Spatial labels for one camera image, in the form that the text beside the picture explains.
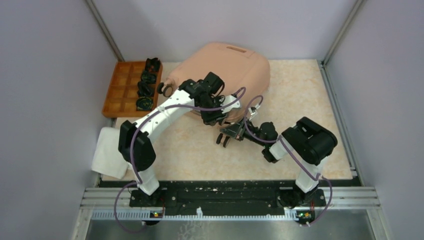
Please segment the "pink suitcase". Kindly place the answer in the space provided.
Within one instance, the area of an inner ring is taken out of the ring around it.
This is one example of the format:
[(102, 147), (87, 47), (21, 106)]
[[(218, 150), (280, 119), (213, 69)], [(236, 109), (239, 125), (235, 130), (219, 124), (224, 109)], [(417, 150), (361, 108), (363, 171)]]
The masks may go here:
[(246, 88), (240, 100), (241, 108), (230, 111), (220, 128), (249, 120), (249, 107), (260, 107), (259, 104), (253, 105), (251, 99), (263, 94), (271, 80), (268, 60), (253, 50), (222, 42), (208, 43), (171, 71), (156, 90), (169, 98), (185, 80), (204, 79), (210, 72), (224, 81), (224, 89), (220, 92), (222, 96), (229, 96), (241, 87)]

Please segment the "white cloth under left arm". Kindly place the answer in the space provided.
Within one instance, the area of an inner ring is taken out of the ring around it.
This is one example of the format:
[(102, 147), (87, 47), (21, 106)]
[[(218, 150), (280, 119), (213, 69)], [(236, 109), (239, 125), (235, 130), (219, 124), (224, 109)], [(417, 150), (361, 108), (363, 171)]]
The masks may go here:
[(93, 172), (122, 179), (127, 172), (128, 162), (118, 150), (120, 131), (103, 127), (99, 133), (91, 170)]

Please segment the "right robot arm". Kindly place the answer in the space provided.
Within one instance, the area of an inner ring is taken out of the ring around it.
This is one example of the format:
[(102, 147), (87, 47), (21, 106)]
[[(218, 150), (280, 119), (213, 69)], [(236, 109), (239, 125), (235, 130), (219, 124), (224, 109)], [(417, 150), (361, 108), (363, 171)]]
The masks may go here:
[(275, 164), (286, 155), (292, 157), (300, 171), (293, 188), (280, 195), (281, 204), (288, 208), (307, 206), (313, 200), (323, 166), (338, 145), (330, 130), (306, 116), (282, 133), (277, 132), (271, 121), (254, 126), (251, 120), (245, 119), (219, 131), (216, 143), (224, 147), (231, 139), (249, 140), (263, 147), (261, 153), (269, 163)]

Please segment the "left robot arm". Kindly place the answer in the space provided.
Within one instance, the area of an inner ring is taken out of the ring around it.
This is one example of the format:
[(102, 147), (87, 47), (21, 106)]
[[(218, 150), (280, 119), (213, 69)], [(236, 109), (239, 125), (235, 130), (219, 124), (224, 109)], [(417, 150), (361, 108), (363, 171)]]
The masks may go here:
[(225, 97), (221, 95), (224, 87), (224, 81), (213, 72), (203, 79), (187, 79), (152, 112), (135, 122), (126, 120), (121, 124), (117, 150), (131, 166), (136, 177), (132, 185), (142, 192), (141, 200), (147, 206), (156, 206), (161, 198), (153, 169), (157, 157), (154, 142), (174, 121), (191, 110), (200, 112), (205, 125), (222, 123), (227, 117)]

